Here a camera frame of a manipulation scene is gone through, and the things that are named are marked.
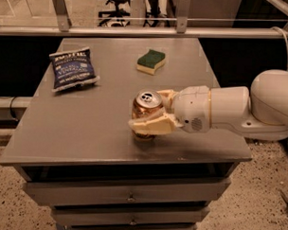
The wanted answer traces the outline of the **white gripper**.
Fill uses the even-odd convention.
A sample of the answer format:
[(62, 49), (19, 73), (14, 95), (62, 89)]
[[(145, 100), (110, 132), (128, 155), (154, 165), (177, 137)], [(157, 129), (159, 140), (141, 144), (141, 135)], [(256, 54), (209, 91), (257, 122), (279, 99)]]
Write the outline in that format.
[(162, 104), (173, 109), (173, 114), (164, 113), (157, 118), (137, 118), (129, 121), (135, 133), (159, 135), (172, 133), (179, 126), (187, 133), (206, 133), (210, 127), (209, 94), (206, 86), (190, 86), (177, 93), (172, 89), (160, 90)]

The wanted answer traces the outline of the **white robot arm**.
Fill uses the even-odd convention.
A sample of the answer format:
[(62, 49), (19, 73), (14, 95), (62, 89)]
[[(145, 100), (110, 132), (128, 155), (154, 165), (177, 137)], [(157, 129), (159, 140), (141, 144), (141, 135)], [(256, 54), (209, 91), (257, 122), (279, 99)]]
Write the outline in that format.
[(252, 139), (282, 140), (288, 137), (288, 72), (264, 71), (249, 88), (144, 89), (135, 98), (129, 125), (143, 137), (177, 129), (187, 133), (225, 129)]

